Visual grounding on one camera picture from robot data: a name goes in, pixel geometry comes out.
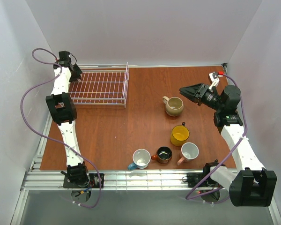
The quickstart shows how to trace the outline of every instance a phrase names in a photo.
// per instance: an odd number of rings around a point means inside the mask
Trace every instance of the mug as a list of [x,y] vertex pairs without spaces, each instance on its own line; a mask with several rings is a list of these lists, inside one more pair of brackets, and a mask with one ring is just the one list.
[[145,149],[138,149],[133,153],[133,163],[128,166],[128,170],[134,170],[136,168],[145,169],[150,162],[150,153]]
[[175,126],[170,136],[170,142],[175,146],[182,146],[189,137],[189,130],[185,127],[185,123]]
[[168,147],[161,147],[157,150],[156,155],[151,156],[152,160],[157,160],[159,163],[168,163],[172,159],[172,151]]
[[198,147],[194,143],[187,142],[181,147],[181,152],[180,152],[181,158],[178,160],[177,165],[195,159],[198,155],[199,155]]
[[183,111],[183,101],[178,97],[168,98],[163,96],[165,111],[169,116],[179,116]]

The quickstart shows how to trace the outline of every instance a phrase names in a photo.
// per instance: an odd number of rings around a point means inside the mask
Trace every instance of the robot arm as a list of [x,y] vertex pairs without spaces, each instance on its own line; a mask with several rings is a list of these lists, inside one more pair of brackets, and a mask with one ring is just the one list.
[[[62,73],[55,79],[53,91],[50,96],[46,97],[50,114],[61,132],[63,142],[71,146],[80,154],[76,131],[75,119],[77,118],[76,108],[69,95],[70,82],[79,81],[82,71],[75,64],[71,63],[70,53],[67,51],[59,52],[58,64],[62,66]],[[60,73],[60,67],[53,66],[55,76]],[[84,165],[84,160],[76,155],[68,147],[65,147],[67,156],[67,173],[62,173],[67,176],[71,183],[84,185],[88,183],[87,168]]]
[[[230,172],[224,164],[211,174],[208,183],[219,183],[229,191],[230,199],[235,206],[269,206],[272,201],[277,177],[274,171],[268,171],[257,159],[244,134],[243,122],[237,113],[240,101],[240,89],[233,85],[224,88],[221,95],[217,93],[219,73],[209,74],[212,87],[200,83],[180,88],[180,94],[201,105],[202,103],[216,110],[214,124],[226,141],[230,150],[240,138],[243,140],[232,153],[238,174]],[[217,160],[206,163],[203,177],[218,165]]]

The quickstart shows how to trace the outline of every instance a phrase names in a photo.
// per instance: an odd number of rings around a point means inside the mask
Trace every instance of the brown wooden surface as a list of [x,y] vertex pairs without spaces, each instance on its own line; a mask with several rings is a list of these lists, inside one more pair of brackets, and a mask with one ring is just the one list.
[[[210,84],[208,74],[222,67],[158,67],[131,68],[126,109],[123,106],[77,105],[76,134],[82,155],[101,170],[126,170],[137,149],[147,149],[154,155],[159,147],[173,151],[172,160],[162,165],[150,162],[148,169],[203,168],[205,163],[222,160],[229,152],[226,142],[214,126],[214,110],[197,106],[179,94],[179,88],[198,83]],[[222,78],[218,91],[227,81]],[[184,102],[182,114],[173,118],[166,114],[163,96],[180,97]],[[173,127],[186,123],[190,131],[188,142],[199,148],[199,156],[177,166],[181,147],[170,143]],[[62,140],[57,125],[51,125],[50,137]],[[225,163],[235,167],[232,158]],[[66,169],[64,146],[48,140],[41,170]]]

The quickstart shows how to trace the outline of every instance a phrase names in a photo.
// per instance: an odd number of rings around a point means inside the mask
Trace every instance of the cable tie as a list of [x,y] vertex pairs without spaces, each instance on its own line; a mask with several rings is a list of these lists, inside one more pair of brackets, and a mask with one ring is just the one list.
[[240,138],[239,138],[239,139],[246,140],[246,141],[248,141],[248,140],[249,140],[246,136],[240,136]]

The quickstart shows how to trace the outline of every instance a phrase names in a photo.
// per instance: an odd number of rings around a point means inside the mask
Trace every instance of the wire rack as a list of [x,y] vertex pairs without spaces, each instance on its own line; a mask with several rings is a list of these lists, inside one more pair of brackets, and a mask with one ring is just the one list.
[[72,82],[69,93],[74,104],[123,105],[126,108],[129,67],[126,69],[88,70],[82,82]]

